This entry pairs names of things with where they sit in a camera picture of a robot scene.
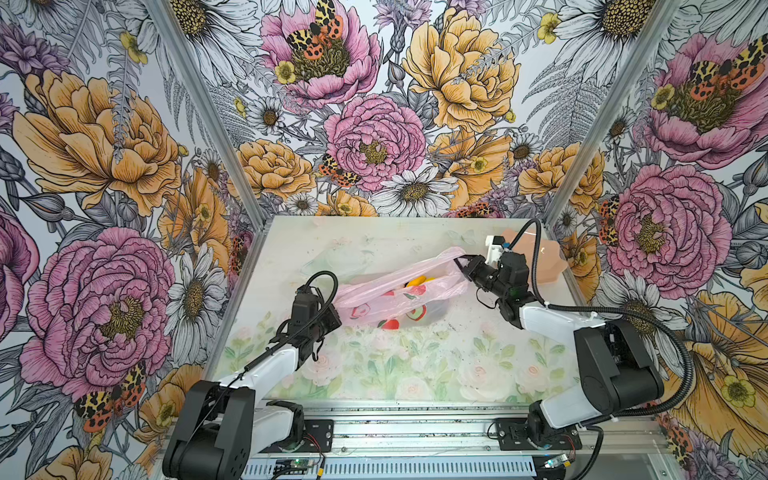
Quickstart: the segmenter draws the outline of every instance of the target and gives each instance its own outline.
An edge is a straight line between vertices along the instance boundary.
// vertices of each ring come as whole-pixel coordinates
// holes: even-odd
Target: pink peony
[[[696,34],[667,63],[667,71],[656,77],[654,109],[642,132],[653,151],[707,169],[722,168],[768,134],[768,74],[742,91],[718,87],[703,101],[690,96],[691,65],[705,60],[721,65],[747,43],[730,45],[730,41],[718,44],[715,35],[706,39]]]
[[[35,241],[14,217],[0,211],[0,340],[16,324],[24,304],[24,283],[39,263]]]
[[[691,295],[728,254],[731,229],[722,209],[714,179],[692,165],[647,165],[619,196],[619,241],[608,247],[608,262],[617,273],[655,283],[664,298]]]
[[[343,74],[338,74],[338,65],[327,65],[335,70],[334,73],[310,78],[309,81],[299,78],[287,83],[285,86],[288,93],[302,108],[315,109],[327,104],[343,103],[358,93],[370,91],[376,83],[381,57],[378,36],[368,36],[368,31],[360,25],[360,17],[354,8],[347,12],[340,2],[335,4],[336,15],[343,22],[342,48],[349,54],[349,62],[346,68],[343,68],[346,61],[342,64]],[[261,25],[264,42],[262,49],[266,51],[266,55],[261,55],[264,65],[275,68],[280,62],[289,62],[292,67],[296,67],[293,65],[296,59],[286,37],[295,31],[309,29],[310,23],[314,21],[314,5],[309,14],[296,10],[296,14],[290,16],[281,10],[279,16],[265,16]],[[319,65],[321,61],[325,59],[314,62]]]
[[[154,373],[170,349],[163,330],[174,280],[160,247],[128,228],[54,253],[29,289],[36,336],[24,345],[22,378],[78,399],[119,384],[139,362]]]
[[[354,98],[326,120],[328,154],[361,177],[357,187],[378,191],[382,181],[424,161],[426,139],[419,116],[376,94]]]

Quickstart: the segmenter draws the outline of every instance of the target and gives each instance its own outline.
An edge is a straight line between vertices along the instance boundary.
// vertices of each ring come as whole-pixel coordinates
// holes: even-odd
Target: orange peony
[[[174,420],[178,418],[187,392],[200,380],[203,367],[182,365],[165,376],[157,391],[141,405],[139,417],[146,422],[134,432],[134,437],[143,443],[153,440],[162,442]]]
[[[27,480],[109,480],[112,478],[112,454],[97,446],[86,455],[77,446],[67,447],[53,462],[41,467]]]
[[[536,155],[533,159],[536,167],[528,168],[520,174],[520,194],[543,197],[548,192],[557,191],[568,169],[571,168],[580,146],[581,143],[577,142],[566,148],[555,147]],[[597,206],[603,194],[604,168],[605,155],[598,151],[571,196],[571,205],[578,210],[578,213],[589,214],[590,210]]]
[[[576,277],[579,289],[589,302],[600,283],[601,266],[600,257],[598,257],[598,239],[597,237],[589,237],[586,233],[577,238],[576,233],[574,233],[563,242],[562,247],[565,259]]]
[[[291,195],[308,192],[316,185],[312,164],[280,142],[257,140],[241,144],[237,160],[257,198],[266,192],[285,200]],[[231,177],[227,187],[232,195],[239,197]]]
[[[230,236],[227,208],[212,189],[213,180],[203,169],[195,167],[194,176],[184,181],[184,192],[167,197],[157,229],[163,237],[163,247],[173,253],[190,248],[197,254],[207,244],[214,250],[214,259],[227,272],[230,264]]]
[[[317,208],[318,217],[378,217],[376,209],[363,197],[357,197],[340,190],[335,195],[328,195],[328,204],[320,204]]]
[[[458,189],[451,199],[451,210],[473,204],[504,180],[504,163],[512,138],[475,135],[459,128],[450,134],[440,134],[429,146],[429,153],[438,162],[451,162],[443,177],[456,177]]]
[[[47,70],[41,79],[26,78],[27,89],[48,111],[48,116],[14,116],[13,137],[41,176],[46,192],[85,192],[82,207],[98,204],[107,189],[134,200],[139,214],[149,216],[163,196],[181,186],[179,150],[148,98],[131,92],[131,116],[122,159],[115,158],[111,91],[103,78],[88,86],[75,75],[61,77]]]
[[[428,22],[413,32],[402,67],[419,83],[416,93],[433,91],[438,102],[435,123],[439,127],[463,127],[485,131],[509,111],[512,90],[518,82],[520,64],[510,52],[503,62],[499,55],[498,33],[481,30],[482,25],[466,10],[449,8],[441,32]],[[485,61],[477,73],[467,69]]]

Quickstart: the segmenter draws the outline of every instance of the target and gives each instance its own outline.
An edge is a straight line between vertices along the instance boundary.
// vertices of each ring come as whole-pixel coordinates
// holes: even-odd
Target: floral wallpaper
[[[689,478],[768,478],[766,8],[682,4],[670,30],[688,32],[668,32],[606,132],[597,203],[577,190],[554,222],[587,301],[650,314],[690,351],[694,387],[659,418]],[[634,325],[671,395],[680,359]]]
[[[9,478],[148,478],[253,241],[186,90],[139,47],[159,42],[140,14],[0,2]]]
[[[165,58],[142,1],[129,31]],[[489,218],[543,217],[653,5],[171,2],[267,216]]]

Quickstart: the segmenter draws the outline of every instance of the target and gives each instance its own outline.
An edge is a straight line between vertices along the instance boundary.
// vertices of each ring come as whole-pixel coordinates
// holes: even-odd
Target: daisy center
[[[386,160],[386,147],[377,140],[372,141],[370,145],[366,145],[361,141],[359,150],[361,154],[366,156],[366,163],[368,165],[383,164]]]
[[[427,196],[429,189],[426,184],[405,185],[400,197],[408,202],[415,202]]]
[[[611,136],[611,138],[616,138],[623,135],[626,130],[627,122],[625,122],[623,119],[619,119],[614,121],[614,124],[611,125],[611,129],[608,130],[608,134]]]
[[[164,403],[157,414],[157,426],[168,427],[174,419],[176,406],[172,402]]]
[[[531,154],[531,147],[526,144],[518,145],[512,151],[512,156],[515,158],[515,160],[526,158],[530,154]]]
[[[274,127],[277,124],[277,113],[274,110],[266,110],[264,111],[263,120],[267,127]]]
[[[648,308],[648,305],[642,303],[640,300],[630,300],[624,304],[624,308],[630,312],[642,313],[645,316],[655,318],[654,314],[650,311],[650,308]],[[631,323],[641,335],[653,335],[656,331],[654,326],[650,323],[636,319],[633,316],[627,317],[627,320],[629,320],[629,323]]]
[[[208,170],[208,177],[214,182],[218,183],[219,176],[221,174],[219,170],[219,165],[216,162],[210,162],[207,166],[207,170]]]
[[[203,282],[192,280],[192,283],[187,287],[187,295],[184,298],[184,310],[187,312],[187,317],[197,318],[197,314],[203,309],[203,293]]]
[[[637,235],[637,242],[645,253],[656,253],[664,245],[664,225],[655,223],[650,215],[640,220],[640,233]]]
[[[205,28],[203,7],[197,0],[170,0],[170,6],[179,20],[181,30],[187,35],[197,35]]]
[[[118,333],[122,333],[129,339],[136,338],[136,330],[144,319],[144,308],[141,302],[133,297],[127,297],[109,306],[111,314],[109,322],[99,326],[101,334],[113,339]]]
[[[603,28],[617,37],[638,33],[656,0],[614,0],[603,12]]]

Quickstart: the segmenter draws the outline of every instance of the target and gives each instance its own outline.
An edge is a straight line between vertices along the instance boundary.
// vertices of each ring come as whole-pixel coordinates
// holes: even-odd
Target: mounting plate
[[[320,444],[320,450],[323,453],[331,451],[333,445],[333,420],[304,420],[304,432],[315,437]],[[317,447],[306,440],[299,445],[279,445],[273,443],[266,447],[260,453],[317,453]]]
[[[564,432],[561,435],[553,435],[548,438],[545,437],[545,441],[551,446],[548,449],[543,449],[528,440],[526,423],[526,419],[520,418],[494,420],[498,435],[498,447],[503,452],[508,452],[510,450],[571,450],[571,442],[573,442],[572,448],[574,450],[581,450],[581,439],[579,438],[576,429],[572,429],[570,432]]]

